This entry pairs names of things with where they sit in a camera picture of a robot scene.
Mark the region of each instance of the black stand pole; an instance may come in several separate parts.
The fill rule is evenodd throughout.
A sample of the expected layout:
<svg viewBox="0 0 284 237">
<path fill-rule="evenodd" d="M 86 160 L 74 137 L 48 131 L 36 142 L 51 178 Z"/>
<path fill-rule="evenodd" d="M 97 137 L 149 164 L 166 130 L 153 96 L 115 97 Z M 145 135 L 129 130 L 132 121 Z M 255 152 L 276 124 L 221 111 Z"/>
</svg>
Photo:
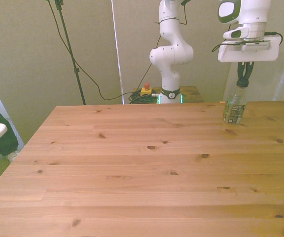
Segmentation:
<svg viewBox="0 0 284 237">
<path fill-rule="evenodd" d="M 78 75 L 78 73 L 79 73 L 79 68 L 77 68 L 77 67 L 76 67 L 76 64 L 75 64 L 75 59 L 74 59 L 74 57 L 73 57 L 73 53 L 72 53 L 72 48 L 71 48 L 71 44 L 70 44 L 68 32 L 67 32 L 67 29 L 66 29 L 66 27 L 65 27 L 63 15 L 62 15 L 62 8 L 61 8 L 61 5 L 63 5 L 63 0 L 54 0 L 54 1 L 55 1 L 55 5 L 57 6 L 57 10 L 58 10 L 59 13 L 60 13 L 62 25 L 63 25 L 64 32 L 65 32 L 65 37 L 67 38 L 67 42 L 68 42 L 68 46 L 69 46 L 69 51 L 70 51 L 70 55 L 71 55 L 72 62 L 73 62 L 73 66 L 74 66 L 74 72 L 75 72 L 75 75 L 76 75 L 76 79 L 77 79 L 79 91 L 80 91 L 80 93 L 81 93 L 83 105 L 86 105 L 85 98 L 84 98 L 84 94 L 83 94 L 83 89 L 82 89 L 81 82 L 80 82 L 80 80 L 79 80 L 79 75 Z"/>
</svg>

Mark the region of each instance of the beige wall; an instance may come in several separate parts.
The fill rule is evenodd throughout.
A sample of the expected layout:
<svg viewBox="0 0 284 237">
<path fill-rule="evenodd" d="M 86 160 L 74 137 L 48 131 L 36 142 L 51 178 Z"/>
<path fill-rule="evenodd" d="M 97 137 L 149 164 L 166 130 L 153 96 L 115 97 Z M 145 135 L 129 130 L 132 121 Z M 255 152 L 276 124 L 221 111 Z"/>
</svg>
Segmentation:
<svg viewBox="0 0 284 237">
<path fill-rule="evenodd" d="M 273 0 L 268 16 L 267 31 L 280 32 L 284 36 L 284 1 Z M 231 71 L 224 93 L 224 100 L 237 81 L 237 64 Z M 284 100 L 284 41 L 279 57 L 274 62 L 256 62 L 247 91 L 248 101 Z"/>
<path fill-rule="evenodd" d="M 160 0 L 114 0 L 114 12 L 119 47 L 120 67 L 125 92 L 136 88 L 148 68 L 149 53 L 159 37 L 158 21 Z M 194 48 L 194 60 L 176 66 L 181 85 L 195 85 L 206 102 L 223 97 L 230 64 L 220 63 L 217 52 L 211 50 L 223 41 L 228 26 L 217 18 L 217 0 L 193 0 L 186 5 L 188 25 L 181 25 L 185 40 Z M 183 21 L 183 8 L 180 8 Z M 167 45 L 161 40 L 160 45 Z M 144 82 L 161 86 L 161 76 L 155 67 Z"/>
<path fill-rule="evenodd" d="M 111 1 L 65 0 L 63 15 L 77 61 L 105 97 L 119 95 Z M 80 76 L 87 104 L 121 103 L 103 101 L 96 86 Z M 55 106 L 82 104 L 71 57 L 44 0 L 0 0 L 0 98 L 24 142 Z"/>
</svg>

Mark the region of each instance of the white robot link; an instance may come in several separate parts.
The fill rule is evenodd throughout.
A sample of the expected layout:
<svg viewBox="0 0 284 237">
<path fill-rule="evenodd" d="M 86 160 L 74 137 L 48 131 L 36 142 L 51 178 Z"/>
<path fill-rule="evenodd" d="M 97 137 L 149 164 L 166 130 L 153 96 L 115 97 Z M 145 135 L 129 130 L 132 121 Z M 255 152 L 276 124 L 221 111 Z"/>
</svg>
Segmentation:
<svg viewBox="0 0 284 237">
<path fill-rule="evenodd" d="M 159 9 L 161 37 L 172 45 L 155 48 L 150 61 L 162 76 L 161 103 L 180 103 L 180 75 L 172 65 L 186 64 L 193 59 L 193 49 L 183 39 L 179 28 L 179 6 L 184 0 L 162 0 Z"/>
<path fill-rule="evenodd" d="M 179 73 L 172 65 L 189 63 L 193 49 L 183 39 L 179 28 L 178 9 L 191 0 L 161 0 L 160 34 L 172 45 L 155 48 L 150 61 L 162 76 L 161 103 L 180 103 Z M 238 22 L 238 28 L 224 33 L 219 44 L 220 62 L 274 61 L 279 54 L 279 36 L 267 36 L 266 23 L 271 0 L 219 0 L 219 20 L 224 24 Z"/>
</svg>

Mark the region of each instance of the wooden table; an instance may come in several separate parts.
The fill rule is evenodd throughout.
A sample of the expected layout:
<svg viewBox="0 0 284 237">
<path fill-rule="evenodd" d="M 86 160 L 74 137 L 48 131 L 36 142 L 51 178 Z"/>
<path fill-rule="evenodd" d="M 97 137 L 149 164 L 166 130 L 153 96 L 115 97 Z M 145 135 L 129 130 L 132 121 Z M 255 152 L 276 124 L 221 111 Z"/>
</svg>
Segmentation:
<svg viewBox="0 0 284 237">
<path fill-rule="evenodd" d="M 284 102 L 57 107 L 0 177 L 0 237 L 284 237 Z"/>
</svg>

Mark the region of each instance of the power cord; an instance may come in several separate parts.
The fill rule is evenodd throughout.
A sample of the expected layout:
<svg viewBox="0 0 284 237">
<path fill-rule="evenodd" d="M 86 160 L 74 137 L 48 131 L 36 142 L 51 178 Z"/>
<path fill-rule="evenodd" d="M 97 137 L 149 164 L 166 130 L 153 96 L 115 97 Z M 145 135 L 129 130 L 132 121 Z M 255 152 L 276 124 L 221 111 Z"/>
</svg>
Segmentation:
<svg viewBox="0 0 284 237">
<path fill-rule="evenodd" d="M 284 37 L 283 37 L 282 34 L 277 33 L 277 32 L 265 32 L 265 36 L 276 36 L 276 35 L 281 37 L 281 41 L 280 41 L 280 44 L 279 44 L 279 45 L 281 45 L 283 40 L 284 40 Z"/>
<path fill-rule="evenodd" d="M 51 12 L 52 12 L 52 15 L 53 15 L 53 18 L 54 18 L 54 21 L 55 21 L 55 24 L 56 24 L 56 27 L 57 27 L 59 36 L 60 36 L 60 39 L 61 39 L 61 41 L 63 42 L 63 44 L 64 44 L 65 48 L 67 49 L 67 51 L 69 52 L 69 54 L 73 57 L 73 55 L 71 54 L 71 52 L 70 52 L 70 50 L 69 50 L 67 44 L 65 43 L 65 41 L 64 41 L 63 38 L 62 38 L 60 29 L 59 29 L 59 25 L 58 25 L 56 16 L 55 16 L 55 14 L 54 14 L 52 5 L 51 5 L 51 3 L 50 3 L 50 0 L 47 0 L 47 1 L 48 1 L 48 3 L 49 3 L 50 9 L 51 9 Z M 159 44 L 160 39 L 161 39 L 161 36 L 159 37 L 159 39 L 158 39 L 158 41 L 157 41 L 156 47 L 158 47 L 158 44 Z M 122 97 L 123 95 L 133 94 L 133 92 L 127 92 L 127 93 L 124 93 L 124 94 L 122 94 L 122 95 L 116 96 L 116 97 L 114 97 L 114 98 L 106 99 L 106 98 L 102 95 L 101 89 L 100 89 L 99 85 L 95 82 L 95 80 L 79 65 L 79 63 L 78 63 L 76 60 L 75 60 L 75 63 L 76 63 L 76 64 L 79 66 L 79 68 L 85 73 L 85 75 L 86 75 L 87 77 L 89 77 L 89 78 L 91 79 L 91 81 L 96 85 L 96 87 L 97 87 L 97 89 L 98 89 L 98 92 L 99 92 L 99 95 L 100 95 L 100 97 L 101 97 L 103 100 L 105 100 L 105 101 L 114 100 L 114 99 L 117 99 L 117 98 L 119 98 L 119 97 Z M 152 64 L 149 65 L 149 67 L 148 67 L 146 73 L 144 74 L 144 76 L 143 76 L 142 80 L 140 81 L 140 84 L 139 84 L 139 86 L 138 86 L 137 88 L 140 87 L 142 81 L 144 80 L 144 78 L 145 78 L 146 74 L 148 73 L 148 71 L 149 71 L 149 69 L 150 69 L 151 66 L 152 66 Z"/>
<path fill-rule="evenodd" d="M 277 32 L 265 32 L 265 36 L 276 36 L 276 35 L 279 35 L 281 37 L 281 41 L 280 41 L 280 44 L 279 44 L 279 45 L 281 45 L 283 40 L 284 40 L 284 37 L 283 37 L 282 34 L 277 33 Z M 261 40 L 261 41 L 255 40 L 255 41 L 237 41 L 235 43 L 220 43 L 212 49 L 212 53 L 215 52 L 218 48 L 220 48 L 221 45 L 242 46 L 242 45 L 246 45 L 247 43 L 262 43 L 262 42 L 270 42 L 270 41 L 269 40 Z"/>
<path fill-rule="evenodd" d="M 140 96 L 140 93 L 141 93 L 141 89 L 132 93 L 132 95 L 130 95 L 129 97 L 129 100 L 130 100 L 129 104 L 150 104 L 150 103 L 157 101 L 156 96 L 152 96 L 151 94 Z"/>
<path fill-rule="evenodd" d="M 246 45 L 247 43 L 262 43 L 262 42 L 269 42 L 268 40 L 256 40 L 256 41 L 236 41 L 235 43 L 220 43 L 216 47 L 212 49 L 212 53 L 215 52 L 218 48 L 221 47 L 221 45 L 232 45 L 232 46 L 242 46 Z"/>
</svg>

